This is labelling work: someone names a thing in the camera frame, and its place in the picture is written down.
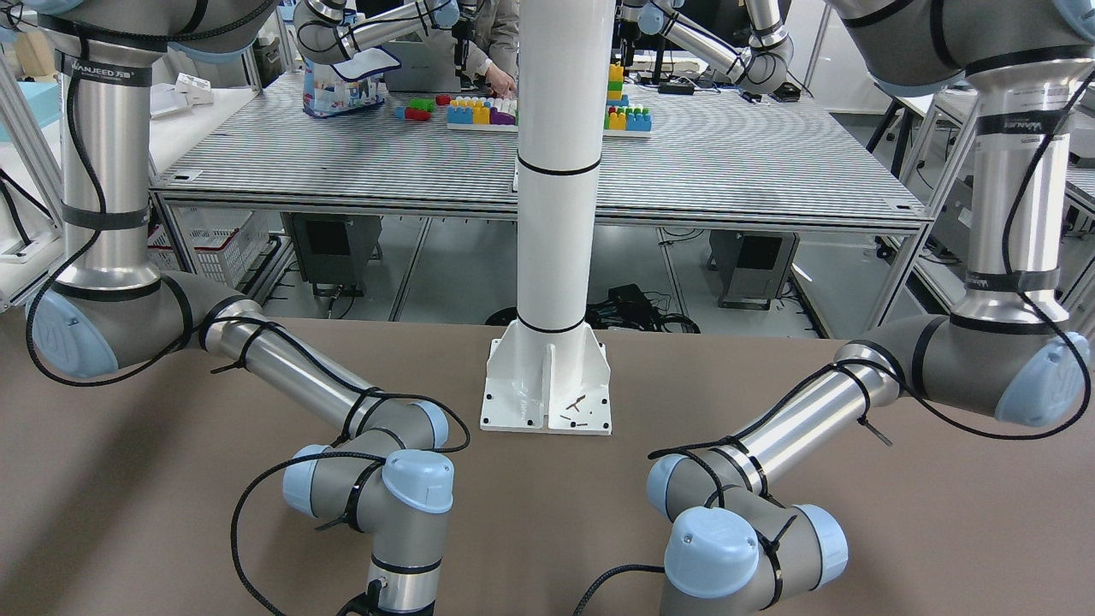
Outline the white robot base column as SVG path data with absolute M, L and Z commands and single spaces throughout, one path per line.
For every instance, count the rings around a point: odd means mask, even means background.
M 525 1 L 517 316 L 489 347 L 484 430 L 607 435 L 606 348 L 587 324 L 613 1 Z

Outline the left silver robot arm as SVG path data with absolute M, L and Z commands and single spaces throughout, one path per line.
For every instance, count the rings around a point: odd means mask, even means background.
M 672 522 L 664 615 L 744 615 L 840 576 L 848 542 L 770 483 L 903 395 L 1054 435 L 1092 393 L 1090 342 L 1057 301 L 1068 118 L 1092 81 L 1091 1 L 833 1 L 871 75 L 923 95 L 977 91 L 965 293 L 947 316 L 889 321 L 842 346 L 754 423 L 652 453 L 647 498 Z

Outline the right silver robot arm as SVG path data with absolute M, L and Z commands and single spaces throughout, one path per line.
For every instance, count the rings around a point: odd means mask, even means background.
M 32 1 L 62 71 L 65 261 L 30 304 L 25 342 L 51 381 L 95 387 L 201 348 L 339 430 L 276 466 L 286 501 L 372 541 L 364 593 L 342 613 L 430 615 L 453 508 L 441 402 L 376 388 L 200 275 L 147 256 L 152 67 L 178 47 L 247 51 L 274 1 Z

